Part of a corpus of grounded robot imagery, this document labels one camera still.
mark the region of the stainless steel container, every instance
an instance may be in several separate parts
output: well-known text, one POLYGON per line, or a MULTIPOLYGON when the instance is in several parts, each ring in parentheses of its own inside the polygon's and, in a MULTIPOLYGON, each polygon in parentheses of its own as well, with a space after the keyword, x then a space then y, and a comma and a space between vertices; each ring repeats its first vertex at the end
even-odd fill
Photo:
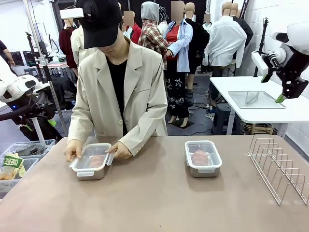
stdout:
POLYGON ((82 158, 75 158, 70 164, 73 171, 77 172, 79 180, 100 180, 113 160, 113 153, 106 150, 111 144, 90 144, 83 148, 82 158))
POLYGON ((216 177, 222 160, 212 141, 188 141, 185 143, 186 164, 193 177, 216 177))

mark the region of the container lid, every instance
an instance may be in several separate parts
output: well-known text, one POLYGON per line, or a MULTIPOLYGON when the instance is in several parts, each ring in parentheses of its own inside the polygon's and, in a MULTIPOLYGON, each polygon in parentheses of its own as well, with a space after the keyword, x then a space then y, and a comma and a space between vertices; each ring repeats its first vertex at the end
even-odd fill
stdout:
POLYGON ((95 172, 104 168, 105 165, 110 166, 114 153, 107 153, 106 150, 112 145, 89 144, 82 150, 82 157, 75 158, 69 165, 75 172, 95 172))
POLYGON ((215 144, 209 140, 188 141, 185 143, 187 164, 198 170, 221 167, 222 160, 215 144))

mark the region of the snack bag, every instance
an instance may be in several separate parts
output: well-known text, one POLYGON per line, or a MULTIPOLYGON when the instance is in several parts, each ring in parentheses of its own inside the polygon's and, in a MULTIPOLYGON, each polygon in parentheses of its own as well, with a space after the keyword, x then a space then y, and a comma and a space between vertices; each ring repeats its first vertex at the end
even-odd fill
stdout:
POLYGON ((17 153, 7 153, 0 168, 0 180, 13 180, 17 173, 23 177, 26 172, 23 162, 17 153))

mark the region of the stool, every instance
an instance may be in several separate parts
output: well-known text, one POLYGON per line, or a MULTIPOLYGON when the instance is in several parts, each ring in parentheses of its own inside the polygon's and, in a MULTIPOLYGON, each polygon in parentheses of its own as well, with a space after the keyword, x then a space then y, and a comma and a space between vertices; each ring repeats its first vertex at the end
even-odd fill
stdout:
MULTIPOLYGON (((229 104, 218 104, 214 115, 211 132, 214 135, 226 135, 231 107, 229 104)), ((232 134, 240 134, 240 117, 235 114, 232 134)))
POLYGON ((25 75, 26 74, 29 74, 29 75, 32 75, 32 76, 37 76, 38 75, 38 71, 36 69, 25 69, 25 75))

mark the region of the gray hoodie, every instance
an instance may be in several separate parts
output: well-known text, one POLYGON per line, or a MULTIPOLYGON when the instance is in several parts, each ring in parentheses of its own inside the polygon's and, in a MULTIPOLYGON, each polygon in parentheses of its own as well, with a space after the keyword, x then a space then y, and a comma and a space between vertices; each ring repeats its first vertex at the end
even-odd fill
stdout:
POLYGON ((141 5, 140 16, 142 20, 159 21, 159 4, 152 1, 146 1, 141 5))

